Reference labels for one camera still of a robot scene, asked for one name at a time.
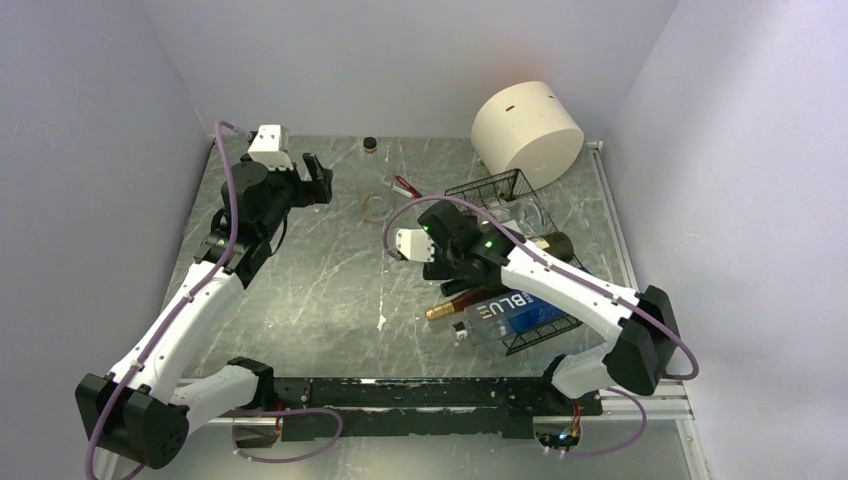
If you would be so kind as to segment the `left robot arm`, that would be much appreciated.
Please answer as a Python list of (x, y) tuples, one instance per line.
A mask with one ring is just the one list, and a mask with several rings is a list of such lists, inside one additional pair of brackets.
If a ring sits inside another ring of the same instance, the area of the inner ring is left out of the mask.
[(243, 156), (225, 166), (223, 206), (197, 249), (182, 286), (136, 346), (107, 374), (86, 375), (75, 399), (89, 439), (100, 449), (160, 469), (188, 436), (236, 409), (261, 416), (282, 402), (272, 367), (245, 357), (193, 386), (179, 380), (212, 324), (246, 291), (276, 252), (294, 208), (327, 204), (333, 172), (305, 153), (309, 173), (271, 168)]

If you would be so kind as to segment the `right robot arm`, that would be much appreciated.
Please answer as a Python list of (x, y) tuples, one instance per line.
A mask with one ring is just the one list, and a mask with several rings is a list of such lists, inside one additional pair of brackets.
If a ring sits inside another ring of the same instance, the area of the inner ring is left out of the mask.
[(548, 412), (565, 413), (578, 397), (608, 387), (655, 393), (680, 346), (663, 290), (650, 286), (638, 292), (609, 283), (546, 253), (485, 211), (479, 214), (487, 222), (480, 224), (464, 213), (465, 201), (431, 200), (417, 222), (436, 248), (442, 275), (526, 292), (601, 336), (601, 344), (563, 356), (541, 385), (540, 402)]

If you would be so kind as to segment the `black capped clear bottle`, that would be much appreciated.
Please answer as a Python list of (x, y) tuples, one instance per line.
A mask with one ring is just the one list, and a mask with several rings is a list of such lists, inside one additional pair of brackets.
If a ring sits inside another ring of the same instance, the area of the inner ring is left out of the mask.
[(388, 151), (381, 150), (375, 137), (365, 137), (362, 147), (359, 195), (363, 216), (368, 221), (383, 222), (393, 211), (390, 176), (393, 165)]

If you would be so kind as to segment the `dark wine bottle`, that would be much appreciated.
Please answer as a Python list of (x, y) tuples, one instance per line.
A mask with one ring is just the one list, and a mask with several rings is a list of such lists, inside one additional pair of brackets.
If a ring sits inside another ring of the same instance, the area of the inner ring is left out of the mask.
[[(535, 237), (531, 239), (531, 242), (546, 253), (564, 262), (571, 262), (575, 259), (573, 244), (570, 238), (563, 232), (553, 232)], [(485, 292), (494, 292), (495, 294), (498, 294), (503, 289), (502, 286), (491, 287), (470, 280), (450, 280), (440, 285), (440, 291), (444, 297), (451, 297), (475, 288), (482, 289)]]

